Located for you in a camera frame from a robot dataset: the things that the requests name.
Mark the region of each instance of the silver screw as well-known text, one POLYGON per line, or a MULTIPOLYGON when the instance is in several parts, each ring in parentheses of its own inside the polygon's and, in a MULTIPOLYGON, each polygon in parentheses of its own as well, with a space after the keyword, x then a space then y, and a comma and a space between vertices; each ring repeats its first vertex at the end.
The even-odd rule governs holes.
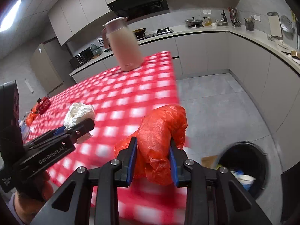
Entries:
POLYGON ((78 172, 78 173, 84 173, 85 171, 86 171, 86 168, 83 167, 83 166, 77 168, 77 172, 78 172))
POLYGON ((120 163, 120 161, 118 159, 113 159, 110 161, 110 164, 112 164, 114 166, 118 165, 119 163, 120 163))
POLYGON ((185 161, 185 164, 191 166, 191 165, 194 165, 194 161, 191 160, 191 159, 187 159, 187 160, 185 161))
POLYGON ((220 171, 221 173, 227 173, 227 172, 228 172, 228 169, 222 166, 222 167, 220 167, 219 171, 220 171))

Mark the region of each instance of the human hand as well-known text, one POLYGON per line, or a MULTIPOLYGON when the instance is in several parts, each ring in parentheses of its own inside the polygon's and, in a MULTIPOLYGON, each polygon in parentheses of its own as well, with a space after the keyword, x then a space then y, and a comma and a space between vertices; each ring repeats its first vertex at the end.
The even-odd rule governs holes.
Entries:
MULTIPOLYGON (((47 201, 53 195, 53 188, 47 181, 50 180, 50 175, 47 172, 43 173, 43 188, 42 195, 47 201)), ((17 215, 25 224, 30 224, 35 215, 39 212, 45 202, 41 202, 29 197, 23 197, 18 192, 15 194, 14 206, 17 215)))

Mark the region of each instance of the trash can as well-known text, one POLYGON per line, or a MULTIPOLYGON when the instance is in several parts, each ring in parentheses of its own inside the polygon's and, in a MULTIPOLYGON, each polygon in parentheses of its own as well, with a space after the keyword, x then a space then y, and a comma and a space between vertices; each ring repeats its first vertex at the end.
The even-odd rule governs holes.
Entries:
POLYGON ((227 147, 217 158, 216 164, 229 169, 241 170, 255 178, 248 190, 257 199, 267 183, 269 165, 266 154, 257 145, 250 142, 238 142, 227 147))

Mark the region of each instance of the table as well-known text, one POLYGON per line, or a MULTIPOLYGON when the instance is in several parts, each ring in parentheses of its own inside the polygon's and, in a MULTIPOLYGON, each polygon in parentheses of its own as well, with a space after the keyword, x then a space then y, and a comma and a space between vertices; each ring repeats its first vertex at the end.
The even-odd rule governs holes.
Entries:
MULTIPOLYGON (((172 58, 160 52, 144 58, 130 72, 114 67, 80 82, 50 99, 51 106, 30 127, 27 141, 61 127, 72 103, 92 104, 95 111, 93 137, 49 168, 51 181, 60 186, 80 166, 100 167, 114 158, 114 144, 136 131, 152 109, 179 104, 172 58)), ((92 204, 96 201, 94 187, 92 204)), ((146 179, 133 180, 128 189, 118 188, 120 217, 144 223, 183 222, 186 189, 159 186, 146 179)))

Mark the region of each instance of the fluorescent light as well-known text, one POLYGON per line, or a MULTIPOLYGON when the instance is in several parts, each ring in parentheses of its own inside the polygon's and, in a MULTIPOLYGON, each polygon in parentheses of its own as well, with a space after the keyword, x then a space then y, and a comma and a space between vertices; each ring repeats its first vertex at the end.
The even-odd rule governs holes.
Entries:
POLYGON ((12 26, 20 4, 21 4, 21 0, 18 0, 17 3, 13 6, 13 8, 6 15, 6 17, 2 20, 2 23, 0 26, 0 32, 9 29, 12 26))

